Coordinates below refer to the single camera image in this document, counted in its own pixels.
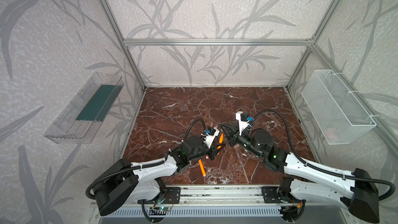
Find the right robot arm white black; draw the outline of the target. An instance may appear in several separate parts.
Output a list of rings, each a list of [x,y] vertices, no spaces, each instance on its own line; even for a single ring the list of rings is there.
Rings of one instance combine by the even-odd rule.
[[[287,174],[278,195],[284,201],[318,201],[347,209],[353,216],[368,223],[378,224],[379,201],[393,195],[395,185],[373,179],[362,169],[353,172],[314,163],[274,145],[275,139],[266,130],[258,129],[249,136],[251,126],[221,124],[230,146],[239,145],[263,162],[273,172]]]

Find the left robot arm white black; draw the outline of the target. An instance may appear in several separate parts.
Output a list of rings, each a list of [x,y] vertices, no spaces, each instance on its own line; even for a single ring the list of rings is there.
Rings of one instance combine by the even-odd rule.
[[[203,137],[192,136],[160,159],[147,162],[120,159],[87,187],[85,195],[96,202],[101,216],[115,212],[129,200],[153,200],[166,189],[163,177],[183,172],[192,161],[204,157],[214,160],[225,146],[217,142],[207,145]]]

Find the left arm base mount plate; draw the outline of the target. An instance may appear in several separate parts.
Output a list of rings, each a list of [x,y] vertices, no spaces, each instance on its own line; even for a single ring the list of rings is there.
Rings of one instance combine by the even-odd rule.
[[[166,187],[152,200],[156,204],[178,204],[181,197],[180,187]]]

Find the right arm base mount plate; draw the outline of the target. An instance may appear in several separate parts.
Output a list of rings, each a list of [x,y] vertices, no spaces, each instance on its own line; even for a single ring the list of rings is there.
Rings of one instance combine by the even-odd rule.
[[[261,188],[264,203],[275,204],[300,204],[303,201],[292,195],[292,189],[288,187],[265,186]]]

